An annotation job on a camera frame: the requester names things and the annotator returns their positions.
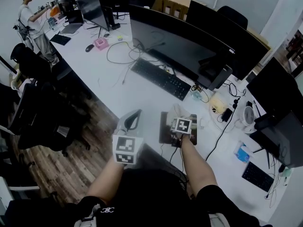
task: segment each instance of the laptop screen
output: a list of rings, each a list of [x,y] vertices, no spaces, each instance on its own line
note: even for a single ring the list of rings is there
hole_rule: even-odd
[[[83,24],[83,18],[80,10],[69,11],[66,13],[66,17],[70,24]]]

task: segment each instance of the pink box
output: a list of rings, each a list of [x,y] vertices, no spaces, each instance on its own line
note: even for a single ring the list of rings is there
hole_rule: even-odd
[[[99,50],[103,50],[104,48],[108,47],[108,42],[106,39],[104,38],[99,38],[99,39],[96,39],[94,41],[95,43],[95,46],[99,49]]]

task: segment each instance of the beige pants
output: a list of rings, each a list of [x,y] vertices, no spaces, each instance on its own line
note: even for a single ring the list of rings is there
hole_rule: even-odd
[[[34,39],[34,42],[38,46],[39,50],[41,51],[41,54],[51,62],[52,66],[57,64],[59,62],[58,57],[54,54],[55,49],[51,45],[48,38],[45,36],[45,34],[40,35],[36,39]]]

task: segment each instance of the black sleeve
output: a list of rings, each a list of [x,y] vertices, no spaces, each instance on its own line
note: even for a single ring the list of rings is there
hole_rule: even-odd
[[[78,204],[68,204],[65,208],[67,226],[73,226],[79,219],[88,217],[97,204],[100,204],[101,208],[105,207],[105,203],[100,198],[93,196],[84,197]]]
[[[196,200],[198,205],[203,205],[203,209],[207,212],[223,214],[231,227],[260,226],[256,217],[241,211],[228,197],[226,197],[218,186],[209,185],[202,188],[199,191]]]

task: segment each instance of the black mouse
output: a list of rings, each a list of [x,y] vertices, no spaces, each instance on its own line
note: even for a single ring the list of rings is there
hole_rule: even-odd
[[[88,47],[86,47],[85,51],[86,52],[90,52],[92,48],[94,48],[95,46],[93,44],[90,44]]]

